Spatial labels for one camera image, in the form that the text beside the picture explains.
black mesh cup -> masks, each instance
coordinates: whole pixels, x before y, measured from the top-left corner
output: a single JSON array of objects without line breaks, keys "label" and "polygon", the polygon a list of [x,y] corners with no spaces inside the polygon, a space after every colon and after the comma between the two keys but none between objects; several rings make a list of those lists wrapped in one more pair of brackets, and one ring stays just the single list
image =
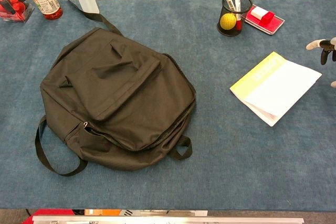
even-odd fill
[{"label": "black mesh cup", "polygon": [[222,0],[221,16],[217,24],[218,31],[225,36],[237,36],[244,25],[247,12],[252,8],[252,0],[240,0],[240,12],[231,10],[226,0]]}]

backpack strap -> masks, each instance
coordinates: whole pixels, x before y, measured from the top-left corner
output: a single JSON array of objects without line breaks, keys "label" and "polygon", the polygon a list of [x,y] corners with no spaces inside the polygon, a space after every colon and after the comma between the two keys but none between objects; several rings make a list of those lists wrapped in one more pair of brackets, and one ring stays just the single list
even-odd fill
[{"label": "backpack strap", "polygon": [[36,131],[36,136],[35,136],[36,154],[37,154],[38,159],[41,161],[41,163],[45,167],[47,167],[50,171],[52,171],[54,173],[57,173],[58,175],[61,175],[61,176],[64,176],[64,177],[73,176],[73,175],[81,172],[82,170],[84,170],[85,167],[88,165],[88,162],[85,161],[85,160],[82,160],[80,157],[78,157],[79,158],[78,167],[70,173],[60,174],[53,169],[53,167],[49,163],[49,160],[46,157],[46,154],[43,151],[43,148],[42,148],[42,145],[41,145],[41,140],[40,140],[40,129],[43,130],[45,128],[46,122],[47,122],[46,116],[44,115],[40,120],[39,126],[38,126],[37,131]]},{"label": "backpack strap", "polygon": [[90,20],[94,20],[94,21],[98,21],[98,22],[102,22],[104,23],[104,25],[108,28],[109,31],[115,33],[115,34],[118,34],[120,36],[123,36],[121,31],[119,31],[115,25],[111,24],[103,15],[101,15],[100,13],[86,13],[84,11],[82,11],[81,9],[78,8],[78,6],[68,0],[73,7],[75,7],[78,11],[80,11],[84,16],[86,16],[88,19]]},{"label": "backpack strap", "polygon": [[[187,147],[187,150],[183,153],[183,155],[181,155],[177,151],[177,147],[178,146],[185,146],[185,147]],[[191,145],[190,138],[187,137],[187,136],[181,136],[180,139],[178,140],[178,142],[172,148],[172,150],[168,153],[169,156],[171,156],[174,159],[178,159],[178,160],[186,159],[186,158],[190,157],[191,154],[193,154],[193,147]]]}]

black bag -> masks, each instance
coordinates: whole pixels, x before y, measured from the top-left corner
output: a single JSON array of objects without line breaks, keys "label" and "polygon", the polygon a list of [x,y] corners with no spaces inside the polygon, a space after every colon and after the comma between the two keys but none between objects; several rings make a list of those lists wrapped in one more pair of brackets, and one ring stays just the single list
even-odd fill
[{"label": "black bag", "polygon": [[[122,170],[157,163],[166,154],[184,159],[192,154],[182,136],[195,105],[196,92],[172,57],[127,39],[104,22],[67,45],[40,85],[47,122],[80,158],[74,175],[87,161]],[[39,160],[51,171],[41,143]],[[177,145],[187,146],[180,155]]]}]

